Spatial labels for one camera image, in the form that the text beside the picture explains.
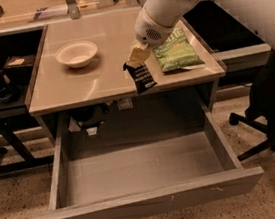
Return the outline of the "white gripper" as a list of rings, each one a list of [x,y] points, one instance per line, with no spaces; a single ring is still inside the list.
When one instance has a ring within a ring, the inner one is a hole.
[[[146,45],[135,45],[126,64],[138,68],[150,57],[150,47],[162,45],[175,27],[175,15],[167,11],[142,9],[135,22],[135,38]]]

